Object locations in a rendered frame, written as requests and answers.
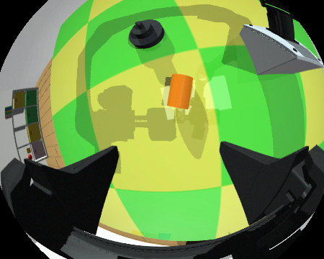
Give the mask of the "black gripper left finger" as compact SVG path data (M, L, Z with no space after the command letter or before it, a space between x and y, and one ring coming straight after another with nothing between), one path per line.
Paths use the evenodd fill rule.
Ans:
M118 159L118 147L112 146L61 169L29 158L24 164L33 182L52 191L84 231L96 235Z

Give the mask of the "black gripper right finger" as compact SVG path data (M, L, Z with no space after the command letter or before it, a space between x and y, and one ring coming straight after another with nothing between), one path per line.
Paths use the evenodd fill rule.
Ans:
M292 168L306 159L309 147L283 158L272 158L230 142L220 143L220 157L233 181L248 225L265 217L266 208L276 198Z

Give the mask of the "orange tapered knob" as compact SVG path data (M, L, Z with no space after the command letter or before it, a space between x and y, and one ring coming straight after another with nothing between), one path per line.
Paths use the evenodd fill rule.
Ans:
M171 76L170 90L168 90L167 106L177 109L189 109L193 78L185 75Z

